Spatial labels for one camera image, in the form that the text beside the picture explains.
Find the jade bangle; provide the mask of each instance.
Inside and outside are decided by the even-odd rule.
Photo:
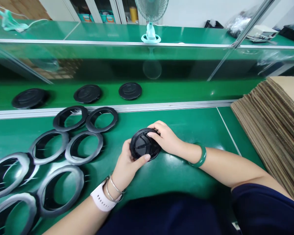
[[[193,167],[198,168],[198,167],[201,167],[203,165],[203,163],[205,162],[206,156],[207,156],[207,151],[206,151],[205,146],[203,146],[201,143],[194,143],[194,144],[199,145],[201,147],[201,149],[202,149],[202,156],[200,157],[200,159],[199,159],[199,161],[197,163],[195,163],[195,164],[190,163],[190,162],[188,162],[188,163],[190,165],[192,165]]]

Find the green table surface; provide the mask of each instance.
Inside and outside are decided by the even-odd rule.
[[[31,20],[18,21],[26,24],[33,22]],[[78,22],[41,21],[34,23],[26,31],[17,33],[16,31],[4,31],[0,19],[0,39],[64,40],[77,24]],[[235,41],[235,38],[226,33],[226,29],[155,26],[155,31],[163,43],[229,45]],[[66,40],[141,42],[140,38],[145,33],[146,26],[144,25],[80,23]],[[280,35],[277,35],[272,41],[276,42],[277,46],[294,46],[294,41]],[[255,44],[244,40],[243,45]],[[268,42],[257,43],[257,45],[275,46]]]
[[[142,87],[142,95],[132,101],[124,100],[119,95],[119,87],[130,80],[116,83],[96,83],[102,90],[102,96],[94,105],[123,105],[164,102],[190,102],[207,100],[232,100],[239,99],[248,94],[263,79],[255,78],[238,81],[167,81],[167,82],[139,82]],[[20,92],[30,88],[45,89],[50,93],[50,99],[42,108],[63,108],[78,105],[73,98],[74,92],[87,83],[61,84],[0,84],[0,110],[13,110],[12,99]]]
[[[81,169],[87,174],[85,178],[87,183],[74,207],[88,197],[92,190],[114,169],[124,140],[131,138],[137,130],[147,127],[156,120],[166,122],[177,136],[184,141],[190,143],[201,142],[207,147],[223,149],[237,154],[219,112],[243,157],[264,169],[261,160],[230,107],[120,113],[117,124],[108,132],[103,133],[104,148],[100,155],[92,162],[81,166]],[[96,125],[105,123],[105,115],[101,116],[102,118],[99,123],[96,122]],[[79,116],[73,116],[71,121],[77,121],[79,118]],[[0,158],[14,152],[27,152],[31,143],[39,135],[53,128],[52,120],[53,117],[0,120]],[[84,129],[85,127],[82,127],[74,131],[72,136]],[[81,143],[78,151],[90,154],[96,148],[94,144],[96,138],[88,137],[86,140]],[[58,144],[59,141],[54,141],[46,149],[46,152],[51,151],[51,149],[56,151]],[[12,194],[35,193],[48,174],[64,165],[68,165],[68,162],[61,156],[53,163],[40,166],[32,180],[15,189],[10,195],[0,198],[0,203]],[[17,174],[17,170],[13,171],[13,169],[7,173],[7,175],[11,175],[11,179],[15,174]],[[56,184],[54,197],[59,203],[70,199],[70,195],[74,191],[72,180],[72,176],[68,175],[66,178],[61,178],[60,182]],[[187,162],[163,150],[154,160],[147,163],[137,172],[127,189],[123,201],[117,205],[115,210],[118,210],[131,199],[176,191],[208,199],[231,221],[236,220],[231,209],[229,188],[221,185],[205,172],[193,168]],[[56,218],[41,218],[33,229],[33,233],[42,234],[67,213]],[[24,205],[17,206],[12,211],[12,214],[14,217],[9,216],[6,223],[6,234],[9,234],[9,232],[18,234],[28,216]]]

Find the stack of cardboard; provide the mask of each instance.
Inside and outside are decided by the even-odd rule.
[[[294,77],[270,77],[231,108],[268,172],[294,198]]]

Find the black plastic ring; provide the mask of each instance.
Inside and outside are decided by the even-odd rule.
[[[75,193],[73,197],[64,205],[58,204],[54,200],[54,189],[59,178],[65,173],[71,172],[75,176]],[[66,165],[58,168],[49,174],[38,189],[41,216],[55,217],[68,211],[77,201],[84,186],[84,173],[78,166]]]
[[[77,113],[81,111],[82,112],[82,118],[81,120],[76,123],[75,125],[65,127],[64,123],[65,120],[73,113]],[[57,131],[71,131],[76,128],[81,127],[88,116],[88,110],[84,106],[76,105],[76,106],[71,106],[66,109],[63,109],[60,113],[58,113],[55,118],[53,119],[53,128],[56,129]]]
[[[29,234],[32,228],[35,226],[39,219],[39,215],[37,213],[36,199],[29,193],[21,193],[9,197],[7,200],[3,201],[0,204],[0,230],[4,229],[8,215],[20,201],[25,202],[29,207],[29,216],[20,234]]]
[[[29,175],[31,175],[32,171],[34,170],[34,167],[32,167],[32,163],[30,162],[30,158],[26,153],[17,152],[0,159],[0,189],[2,188],[2,186],[4,186],[3,177],[5,173],[16,161],[20,162],[22,166],[22,171],[18,176],[16,176],[16,180],[10,186],[0,191],[0,198],[11,193]]]
[[[92,136],[95,136],[98,138],[98,146],[97,146],[96,150],[93,152],[93,154],[89,155],[88,157],[86,157],[86,158],[77,157],[78,156],[78,153],[77,153],[78,145],[88,135],[92,135]],[[79,133],[78,135],[74,136],[73,139],[70,140],[70,142],[67,145],[66,150],[65,150],[65,158],[70,164],[73,164],[73,165],[82,165],[85,163],[89,163],[95,157],[98,156],[103,145],[104,145],[104,140],[103,140],[103,137],[100,133],[83,131],[83,132]]]
[[[112,122],[110,123],[110,125],[104,127],[104,128],[100,128],[100,129],[97,129],[93,123],[95,123],[96,119],[104,114],[104,113],[111,113],[113,115],[113,120]],[[94,111],[92,111],[89,116],[87,117],[86,119],[86,128],[91,131],[91,132],[94,132],[94,133],[101,133],[101,132],[106,132],[107,130],[111,129],[115,123],[117,122],[118,120],[118,113],[117,111],[115,111],[113,108],[110,108],[110,107],[102,107],[102,108],[98,108]]]
[[[62,146],[61,148],[52,156],[48,158],[37,158],[37,155],[43,155],[43,150],[48,143],[56,135],[62,136]],[[51,130],[47,131],[41,136],[39,136],[30,146],[28,152],[34,160],[35,165],[44,165],[46,163],[52,162],[53,160],[57,159],[64,151],[66,146],[69,143],[69,134],[66,132]]]

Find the glass cabinet door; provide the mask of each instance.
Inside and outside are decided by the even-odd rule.
[[[81,22],[95,22],[85,0],[70,0]]]
[[[90,10],[96,8],[99,21],[105,24],[121,24],[117,4],[114,0],[86,0]]]
[[[116,0],[122,24],[146,25],[146,20],[139,13],[135,0]]]

